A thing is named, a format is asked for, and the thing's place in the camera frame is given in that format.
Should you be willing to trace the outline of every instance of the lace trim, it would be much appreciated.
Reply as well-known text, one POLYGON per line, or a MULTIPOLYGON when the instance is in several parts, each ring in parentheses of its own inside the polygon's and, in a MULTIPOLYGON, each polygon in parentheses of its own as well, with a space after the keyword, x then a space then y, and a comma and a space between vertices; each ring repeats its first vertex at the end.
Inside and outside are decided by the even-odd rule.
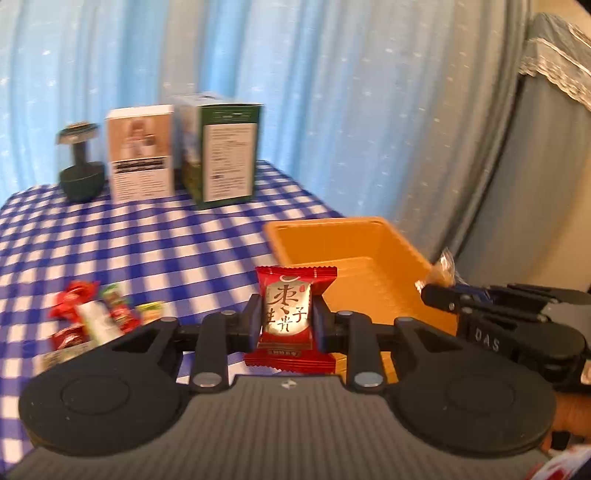
POLYGON ((530 38, 519 73, 541 73, 569 97, 591 112, 591 72, 544 38, 530 38))

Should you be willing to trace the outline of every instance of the white box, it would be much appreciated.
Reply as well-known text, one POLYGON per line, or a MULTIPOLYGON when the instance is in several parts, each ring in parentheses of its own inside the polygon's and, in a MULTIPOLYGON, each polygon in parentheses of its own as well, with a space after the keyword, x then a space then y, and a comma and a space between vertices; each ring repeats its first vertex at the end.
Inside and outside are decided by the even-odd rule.
POLYGON ((172 105, 111 110, 106 118, 113 203, 174 195, 172 105))

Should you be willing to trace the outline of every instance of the red candy wrapper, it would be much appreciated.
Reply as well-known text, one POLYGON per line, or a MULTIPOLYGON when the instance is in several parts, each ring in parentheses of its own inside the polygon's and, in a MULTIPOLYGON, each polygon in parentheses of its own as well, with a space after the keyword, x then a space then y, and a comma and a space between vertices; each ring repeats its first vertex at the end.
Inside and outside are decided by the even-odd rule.
POLYGON ((141 325, 140 321, 135 318, 133 312, 131 312, 131 309, 125 303, 118 303, 111 308, 111 318, 113 318, 123 333, 129 333, 141 325))
POLYGON ((64 328, 49 337, 49 341, 54 350, 63 350, 64 348, 86 343, 88 340, 88 335, 84 330, 84 326, 81 324, 64 328))
POLYGON ((98 282, 73 280, 68 288, 57 294, 56 305, 49 311, 51 318, 66 319, 74 324, 82 323, 75 307, 95 298, 98 282))
POLYGON ((117 283, 105 287, 102 291, 102 297, 109 307, 111 318, 123 333, 129 333, 141 325, 141 322, 135 317, 127 302, 121 296, 117 283))
POLYGON ((316 349, 311 324, 312 295, 322 295, 337 276, 336 267, 257 267, 264 302, 262 333, 247 365, 296 373, 335 371, 335 359, 316 349))

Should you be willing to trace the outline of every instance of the table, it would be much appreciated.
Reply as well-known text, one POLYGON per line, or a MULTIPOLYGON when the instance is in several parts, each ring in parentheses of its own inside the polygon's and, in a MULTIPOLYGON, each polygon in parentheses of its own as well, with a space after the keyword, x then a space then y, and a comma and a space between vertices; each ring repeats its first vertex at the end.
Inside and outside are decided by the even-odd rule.
MULTIPOLYGON (((112 205, 108 191, 68 203, 57 186, 14 194, 0 209, 0 468, 31 449, 18 419, 18 397, 33 357, 65 322, 48 318, 70 280, 117 282, 133 304, 164 300, 181 323, 201 322, 220 308, 241 309, 258 291, 256 265, 275 259, 262 234, 270 220, 338 216, 296 182, 259 163, 249 203, 198 210, 185 193, 112 205)), ((267 373, 228 358, 230 376, 267 373)), ((185 358, 180 376, 189 373, 185 358)))

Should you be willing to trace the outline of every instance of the lamp base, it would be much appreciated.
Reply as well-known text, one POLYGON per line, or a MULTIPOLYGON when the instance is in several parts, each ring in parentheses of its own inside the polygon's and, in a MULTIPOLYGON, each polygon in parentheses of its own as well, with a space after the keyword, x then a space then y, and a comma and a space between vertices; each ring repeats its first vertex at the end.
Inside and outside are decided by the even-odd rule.
POLYGON ((60 187, 71 202, 88 202, 105 186, 105 165, 89 162, 73 165, 60 172, 60 187))

